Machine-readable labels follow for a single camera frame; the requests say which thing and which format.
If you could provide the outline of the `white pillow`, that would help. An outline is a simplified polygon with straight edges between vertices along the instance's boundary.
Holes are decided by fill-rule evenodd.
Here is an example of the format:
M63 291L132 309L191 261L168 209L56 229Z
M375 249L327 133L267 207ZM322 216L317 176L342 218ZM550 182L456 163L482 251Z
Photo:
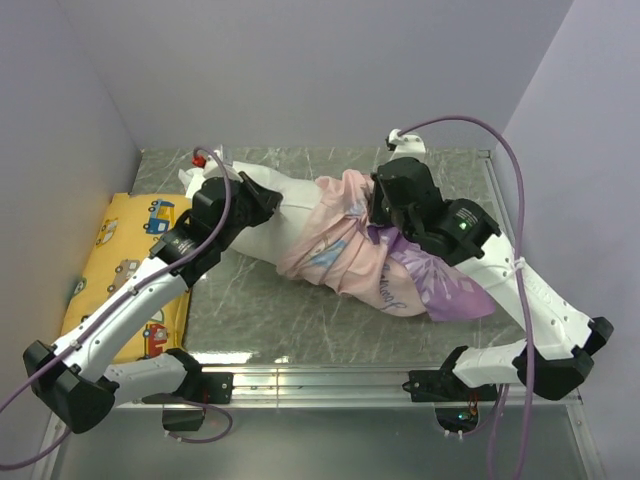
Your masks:
M242 229L230 243L237 253L276 265L293 249L312 210L320 203L322 190L311 180L295 179L259 164L235 161L227 172L232 180L245 173L259 186L282 195L267 222Z

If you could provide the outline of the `purple princess print pillowcase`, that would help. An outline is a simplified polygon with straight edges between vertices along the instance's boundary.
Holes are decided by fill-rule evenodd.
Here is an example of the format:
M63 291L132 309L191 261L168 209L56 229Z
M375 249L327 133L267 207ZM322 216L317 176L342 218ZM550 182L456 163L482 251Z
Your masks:
M324 285L386 314L428 314L434 321L473 320L495 310L473 279L407 241L394 227L368 221L372 179L356 170L320 177L319 202L280 257L279 274Z

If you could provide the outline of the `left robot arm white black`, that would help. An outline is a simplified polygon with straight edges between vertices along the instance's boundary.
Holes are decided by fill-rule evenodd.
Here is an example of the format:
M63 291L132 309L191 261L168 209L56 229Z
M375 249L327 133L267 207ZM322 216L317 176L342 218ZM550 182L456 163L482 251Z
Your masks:
M202 367L179 348L126 364L113 359L162 307L216 266L244 229L270 220L282 199L246 173L206 180L191 208L101 307L53 344L36 341L24 351L34 394L76 434L98 425L114 407L145 397L203 401Z

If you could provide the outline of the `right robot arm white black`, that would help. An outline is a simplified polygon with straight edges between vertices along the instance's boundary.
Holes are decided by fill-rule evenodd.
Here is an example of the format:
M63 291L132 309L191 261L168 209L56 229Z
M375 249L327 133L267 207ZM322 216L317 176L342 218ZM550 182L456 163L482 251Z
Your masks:
M406 269L431 319L475 319L498 305L525 334L498 347L459 346L439 369L413 376L415 389L446 402L520 383L559 400L586 380L614 331L609 320L571 306L517 255L481 205L444 198L418 159L396 158L372 181L369 231Z

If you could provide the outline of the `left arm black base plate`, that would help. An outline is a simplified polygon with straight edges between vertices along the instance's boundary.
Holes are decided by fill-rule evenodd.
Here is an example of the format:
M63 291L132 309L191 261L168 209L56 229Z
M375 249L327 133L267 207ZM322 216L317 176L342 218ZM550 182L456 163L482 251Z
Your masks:
M197 376L192 401L211 405L227 405L234 388L232 372L203 372Z

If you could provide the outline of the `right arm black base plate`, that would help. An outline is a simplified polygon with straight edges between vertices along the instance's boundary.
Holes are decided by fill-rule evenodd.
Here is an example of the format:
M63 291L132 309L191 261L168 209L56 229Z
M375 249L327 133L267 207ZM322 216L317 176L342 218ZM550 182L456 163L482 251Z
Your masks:
M495 401L498 398L495 385L471 388L447 370L410 370L402 389L414 403Z

